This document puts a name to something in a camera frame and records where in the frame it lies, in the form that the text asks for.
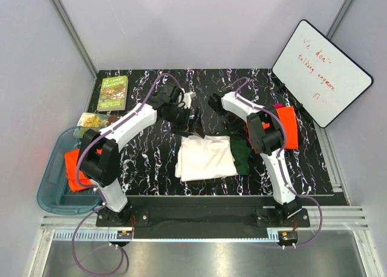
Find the white and green t-shirt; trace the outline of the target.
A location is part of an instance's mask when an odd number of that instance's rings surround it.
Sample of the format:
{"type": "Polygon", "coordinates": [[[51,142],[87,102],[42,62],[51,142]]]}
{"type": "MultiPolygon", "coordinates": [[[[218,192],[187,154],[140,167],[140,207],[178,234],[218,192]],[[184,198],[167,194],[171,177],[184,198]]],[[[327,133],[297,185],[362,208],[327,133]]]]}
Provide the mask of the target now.
{"type": "Polygon", "coordinates": [[[235,135],[182,137],[175,176],[187,182],[247,175],[251,153],[247,140],[235,135]]]}

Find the magenta t-shirt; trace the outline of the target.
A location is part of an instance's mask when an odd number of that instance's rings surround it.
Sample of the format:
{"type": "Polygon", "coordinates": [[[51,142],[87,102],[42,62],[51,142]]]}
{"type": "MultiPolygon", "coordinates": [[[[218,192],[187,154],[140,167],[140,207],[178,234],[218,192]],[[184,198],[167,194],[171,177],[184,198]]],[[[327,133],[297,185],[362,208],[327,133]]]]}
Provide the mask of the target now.
{"type": "Polygon", "coordinates": [[[276,118],[279,119],[278,109],[282,107],[282,104],[264,106],[263,109],[269,111],[270,114],[260,109],[254,109],[247,116],[246,125],[249,141],[256,149],[258,146],[283,145],[284,133],[276,120],[276,118]]]}

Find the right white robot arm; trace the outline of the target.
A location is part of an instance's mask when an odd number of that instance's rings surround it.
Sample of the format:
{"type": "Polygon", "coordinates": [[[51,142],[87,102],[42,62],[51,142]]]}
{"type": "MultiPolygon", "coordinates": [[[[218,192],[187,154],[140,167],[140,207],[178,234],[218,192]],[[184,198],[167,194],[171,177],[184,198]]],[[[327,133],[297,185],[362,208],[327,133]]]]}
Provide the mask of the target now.
{"type": "Polygon", "coordinates": [[[302,209],[290,180],[285,162],[287,135],[274,106],[262,106],[243,98],[236,92],[213,94],[209,106],[226,123],[245,122],[250,145],[264,161],[272,183],[275,210],[272,213],[280,226],[289,226],[302,209]]]}

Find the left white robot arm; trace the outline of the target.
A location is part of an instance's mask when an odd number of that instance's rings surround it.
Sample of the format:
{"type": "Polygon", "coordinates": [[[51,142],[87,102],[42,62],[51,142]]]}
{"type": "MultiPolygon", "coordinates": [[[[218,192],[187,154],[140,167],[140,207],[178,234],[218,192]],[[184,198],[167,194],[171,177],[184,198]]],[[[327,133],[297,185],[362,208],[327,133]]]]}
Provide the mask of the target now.
{"type": "Polygon", "coordinates": [[[97,190],[103,206],[110,210],[109,219],[117,226],[130,220],[125,208],[128,199],[120,183],[120,157],[122,149],[144,129],[159,120],[171,125],[171,132],[182,136],[204,137],[200,108],[192,109],[195,92],[185,92],[173,83],[167,83],[160,91],[146,96],[127,115],[99,131],[87,130],[83,137],[77,160],[76,172],[90,179],[91,188],[97,190]]]}

